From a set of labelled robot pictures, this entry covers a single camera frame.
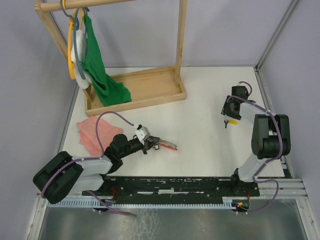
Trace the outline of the keyring bunch with coloured tags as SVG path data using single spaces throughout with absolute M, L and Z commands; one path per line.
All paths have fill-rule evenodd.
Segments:
M 160 147 L 164 147 L 164 148 L 167 148 L 167 149 L 170 149 L 170 150 L 174 150 L 174 151 L 177 151 L 178 150 L 178 146 L 176 144 L 173 144 L 172 142 L 169 142 L 167 140 L 164 140 L 164 139 L 160 139 L 154 146 L 153 148 L 155 150 L 159 150 Z

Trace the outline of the yellow tag key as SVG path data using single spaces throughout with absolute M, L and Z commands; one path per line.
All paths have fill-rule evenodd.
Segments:
M 238 125 L 238 122 L 236 120 L 228 120 L 225 119 L 224 121 L 224 128 L 226 129 L 228 127 L 228 125 Z

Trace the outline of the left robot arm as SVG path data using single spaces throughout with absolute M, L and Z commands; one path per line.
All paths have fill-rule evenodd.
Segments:
M 50 204 L 59 203 L 69 194 L 87 190 L 106 195 L 111 189 L 107 175 L 123 165 L 122 158 L 138 151 L 146 155 L 160 140 L 152 135 L 143 141 L 137 136 L 129 140 L 126 135 L 117 134 L 103 156 L 80 158 L 61 151 L 35 174 L 32 182 Z

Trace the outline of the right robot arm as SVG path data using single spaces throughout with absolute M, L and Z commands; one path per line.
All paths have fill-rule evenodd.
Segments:
M 255 180 L 267 165 L 291 151 L 289 117 L 275 114 L 249 100 L 252 90 L 244 85 L 231 87 L 221 114 L 234 120 L 246 119 L 252 126 L 251 154 L 230 177 L 229 189 L 236 196 L 255 187 Z

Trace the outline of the wooden rack base tray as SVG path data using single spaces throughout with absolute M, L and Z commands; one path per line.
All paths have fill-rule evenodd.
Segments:
M 131 101 L 103 106 L 92 90 L 92 101 L 84 98 L 84 112 L 88 117 L 100 115 L 105 111 L 122 112 L 182 101 L 187 96 L 181 78 L 176 78 L 174 65 L 117 74 L 112 78 L 118 83 L 123 83 L 130 91 Z

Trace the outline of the pink cloth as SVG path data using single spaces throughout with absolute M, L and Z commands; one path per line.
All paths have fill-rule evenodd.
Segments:
M 102 154 L 102 150 L 96 136 L 97 120 L 97 117 L 90 116 L 82 122 L 76 123 L 76 127 L 78 128 L 78 134 L 80 137 L 79 143 L 84 146 L 84 148 L 91 156 L 98 156 Z M 113 141 L 114 136 L 122 133 L 122 128 L 113 126 L 103 119 L 99 120 L 98 136 L 104 151 Z

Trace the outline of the green cloth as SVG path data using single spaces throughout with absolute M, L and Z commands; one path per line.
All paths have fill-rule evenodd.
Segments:
M 130 102 L 130 91 L 123 83 L 114 81 L 105 70 L 98 41 L 94 34 L 92 20 L 88 15 L 84 16 L 86 28 L 86 54 L 81 63 L 83 70 L 91 77 L 95 93 L 103 106 L 108 107 Z

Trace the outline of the white cloth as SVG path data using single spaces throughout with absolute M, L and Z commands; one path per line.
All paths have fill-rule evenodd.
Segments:
M 91 77 L 82 68 L 82 63 L 86 56 L 87 38 L 85 33 L 79 29 L 72 31 L 72 39 L 74 40 L 70 52 L 71 61 L 74 63 L 72 70 L 78 86 L 85 90 L 92 83 Z

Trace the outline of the grey hanger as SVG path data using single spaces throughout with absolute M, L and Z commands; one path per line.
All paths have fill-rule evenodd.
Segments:
M 73 14 L 66 12 L 66 1 L 59 1 L 62 12 L 70 20 L 67 39 L 67 64 L 70 78 L 76 80 L 82 89 L 86 89 L 92 80 L 85 73 L 82 62 L 86 56 L 87 30 L 82 30 L 85 16 L 90 11 L 88 7 L 75 8 Z

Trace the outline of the aluminium rail frame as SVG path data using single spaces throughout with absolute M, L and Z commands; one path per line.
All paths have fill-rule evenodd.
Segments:
M 292 63 L 297 69 L 303 66 L 301 61 L 293 60 L 293 53 L 300 51 L 304 44 L 299 46 L 298 40 L 289 38 L 289 36 L 293 36 L 293 30 L 297 26 L 295 24 L 298 21 L 297 16 L 301 15 L 300 6 L 303 4 L 302 0 L 290 2 L 255 67 L 257 82 L 262 88 L 263 102 L 273 110 L 285 105 L 284 98 L 276 96 L 274 93 L 276 87 L 280 85 L 276 83 L 276 77 L 283 77 L 285 80 L 289 78 L 289 73 L 292 73 L 294 68 L 290 67 L 286 70 L 285 64 Z M 320 228 L 309 197 L 295 196 L 294 199 L 307 239 L 318 240 Z

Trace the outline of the wooden clothes rack frame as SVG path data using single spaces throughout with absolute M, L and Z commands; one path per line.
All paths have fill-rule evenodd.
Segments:
M 33 6 L 67 62 L 70 19 L 63 13 L 60 1 L 36 0 Z M 87 16 L 111 78 L 167 66 L 175 66 L 175 77 L 181 78 L 185 0 L 66 0 L 65 7 L 70 15 L 74 9 L 89 8 Z M 92 102 L 93 84 L 81 90 Z

